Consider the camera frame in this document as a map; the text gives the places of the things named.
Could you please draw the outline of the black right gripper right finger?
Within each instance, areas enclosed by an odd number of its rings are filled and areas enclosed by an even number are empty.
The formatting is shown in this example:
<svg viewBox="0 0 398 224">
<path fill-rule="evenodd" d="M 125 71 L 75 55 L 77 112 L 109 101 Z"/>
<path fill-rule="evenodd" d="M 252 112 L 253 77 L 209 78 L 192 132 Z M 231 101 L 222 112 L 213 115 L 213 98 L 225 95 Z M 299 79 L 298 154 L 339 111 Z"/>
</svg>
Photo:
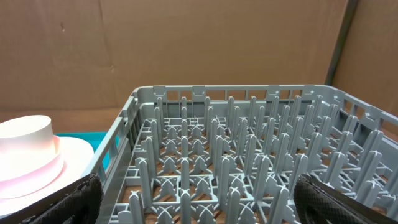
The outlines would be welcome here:
<svg viewBox="0 0 398 224">
<path fill-rule="evenodd" d="M 297 179 L 294 203 L 301 223 L 397 223 L 307 174 Z"/>
</svg>

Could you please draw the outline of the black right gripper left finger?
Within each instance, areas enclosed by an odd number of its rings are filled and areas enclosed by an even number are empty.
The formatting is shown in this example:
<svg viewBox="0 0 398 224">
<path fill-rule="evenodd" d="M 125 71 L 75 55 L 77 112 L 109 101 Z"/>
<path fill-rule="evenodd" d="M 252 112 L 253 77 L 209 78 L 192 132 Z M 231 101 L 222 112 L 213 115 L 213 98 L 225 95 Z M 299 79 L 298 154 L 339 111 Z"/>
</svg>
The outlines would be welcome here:
<svg viewBox="0 0 398 224">
<path fill-rule="evenodd" d="M 103 199 L 98 174 L 88 174 L 29 207 L 20 224 L 95 223 Z"/>
</svg>

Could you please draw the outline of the white paper cup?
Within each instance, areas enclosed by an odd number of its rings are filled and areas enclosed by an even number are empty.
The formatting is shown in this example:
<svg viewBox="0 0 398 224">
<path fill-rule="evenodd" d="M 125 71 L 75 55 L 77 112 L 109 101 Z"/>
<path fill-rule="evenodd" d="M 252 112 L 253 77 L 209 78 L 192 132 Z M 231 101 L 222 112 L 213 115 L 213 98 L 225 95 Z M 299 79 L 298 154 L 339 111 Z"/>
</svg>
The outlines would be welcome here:
<svg viewBox="0 0 398 224">
<path fill-rule="evenodd" d="M 1 123 L 1 180 L 41 168 L 57 154 L 50 117 L 30 115 Z"/>
</svg>

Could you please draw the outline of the pink bowl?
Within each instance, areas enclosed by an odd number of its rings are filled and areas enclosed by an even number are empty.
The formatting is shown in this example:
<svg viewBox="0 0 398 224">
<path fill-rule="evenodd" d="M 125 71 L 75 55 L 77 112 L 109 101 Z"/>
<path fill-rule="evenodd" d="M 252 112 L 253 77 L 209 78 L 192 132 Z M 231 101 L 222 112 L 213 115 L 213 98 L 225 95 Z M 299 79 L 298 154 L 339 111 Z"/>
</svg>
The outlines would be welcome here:
<svg viewBox="0 0 398 224">
<path fill-rule="evenodd" d="M 32 167 L 23 167 L 22 170 L 6 170 L 1 177 L 1 199 L 8 200 L 30 195 L 51 182 L 63 170 L 64 161 L 59 151 L 59 138 L 54 136 L 55 155 L 44 163 Z"/>
</svg>

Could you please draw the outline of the grey dishwasher rack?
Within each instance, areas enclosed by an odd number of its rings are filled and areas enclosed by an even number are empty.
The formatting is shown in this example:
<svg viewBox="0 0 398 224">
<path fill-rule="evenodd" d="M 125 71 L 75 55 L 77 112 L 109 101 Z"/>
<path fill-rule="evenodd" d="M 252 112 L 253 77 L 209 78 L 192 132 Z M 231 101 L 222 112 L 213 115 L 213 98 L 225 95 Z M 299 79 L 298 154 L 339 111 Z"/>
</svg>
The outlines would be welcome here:
<svg viewBox="0 0 398 224">
<path fill-rule="evenodd" d="M 142 86 L 87 172 L 98 223 L 298 223 L 302 174 L 397 218 L 397 118 L 326 85 Z"/>
</svg>

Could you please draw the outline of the white pink plate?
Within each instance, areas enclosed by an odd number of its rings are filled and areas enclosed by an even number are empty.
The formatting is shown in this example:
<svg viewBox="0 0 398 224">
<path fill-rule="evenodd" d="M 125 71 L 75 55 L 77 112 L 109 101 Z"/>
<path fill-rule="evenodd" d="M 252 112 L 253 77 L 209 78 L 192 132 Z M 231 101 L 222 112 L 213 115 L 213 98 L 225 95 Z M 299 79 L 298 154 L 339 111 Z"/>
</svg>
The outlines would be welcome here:
<svg viewBox="0 0 398 224">
<path fill-rule="evenodd" d="M 58 149 L 64 161 L 62 173 L 53 182 L 30 195 L 8 200 L 1 199 L 2 217 L 15 213 L 42 200 L 81 177 L 94 155 L 92 146 L 79 138 L 58 138 Z"/>
</svg>

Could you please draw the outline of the teal plastic tray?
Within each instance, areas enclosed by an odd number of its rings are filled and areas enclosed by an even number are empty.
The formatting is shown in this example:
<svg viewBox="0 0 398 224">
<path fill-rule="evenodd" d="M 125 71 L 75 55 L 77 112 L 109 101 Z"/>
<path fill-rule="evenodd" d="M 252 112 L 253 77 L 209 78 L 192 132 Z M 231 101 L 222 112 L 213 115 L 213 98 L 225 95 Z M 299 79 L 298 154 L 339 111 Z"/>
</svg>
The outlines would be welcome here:
<svg viewBox="0 0 398 224">
<path fill-rule="evenodd" d="M 102 140 L 104 139 L 106 133 L 107 132 L 80 132 L 80 133 L 57 133 L 55 135 L 57 135 L 59 137 L 74 137 L 74 138 L 83 139 L 92 146 L 93 151 L 95 152 L 97 150 L 97 148 L 99 147 L 99 145 L 101 144 Z M 115 143 L 116 143 L 116 146 L 119 145 L 119 136 L 118 135 L 116 135 L 116 137 L 115 137 Z M 106 170 L 110 163 L 110 156 L 109 156 L 108 152 L 105 155 L 102 163 L 103 163 L 104 169 Z"/>
</svg>

